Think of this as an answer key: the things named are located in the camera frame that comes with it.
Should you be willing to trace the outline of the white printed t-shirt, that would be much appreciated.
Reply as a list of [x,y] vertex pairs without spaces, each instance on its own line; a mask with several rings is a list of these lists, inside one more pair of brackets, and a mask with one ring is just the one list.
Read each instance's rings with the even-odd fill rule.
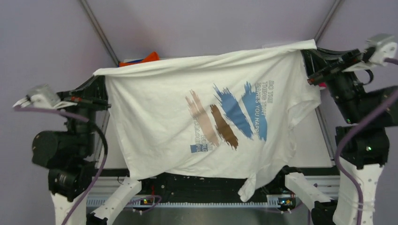
[[95,71],[130,177],[245,179],[248,201],[294,157],[293,130],[321,102],[301,54],[314,49],[307,40]]

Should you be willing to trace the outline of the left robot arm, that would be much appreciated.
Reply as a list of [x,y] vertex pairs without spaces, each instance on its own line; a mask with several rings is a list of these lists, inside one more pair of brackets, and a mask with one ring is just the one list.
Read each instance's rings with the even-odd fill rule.
[[91,213],[86,211],[87,196],[108,156],[105,134],[96,123],[96,113],[110,108],[105,77],[93,76],[76,89],[61,92],[46,84],[35,86],[13,108],[66,118],[66,131],[42,131],[31,146],[32,162],[48,170],[56,224],[111,225],[134,195],[149,191],[148,178],[125,178],[101,206]]

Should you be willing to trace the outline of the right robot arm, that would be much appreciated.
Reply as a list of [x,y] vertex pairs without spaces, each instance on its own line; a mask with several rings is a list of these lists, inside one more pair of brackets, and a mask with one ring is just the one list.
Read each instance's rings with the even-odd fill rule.
[[324,83],[347,126],[336,127],[334,162],[339,170],[338,198],[332,199],[311,184],[295,167],[278,173],[275,187],[291,191],[308,208],[315,225],[371,225],[378,180],[388,161],[390,141],[385,132],[398,124],[396,85],[367,92],[355,72],[397,64],[398,44],[391,34],[377,34],[364,50],[302,50],[308,83]]

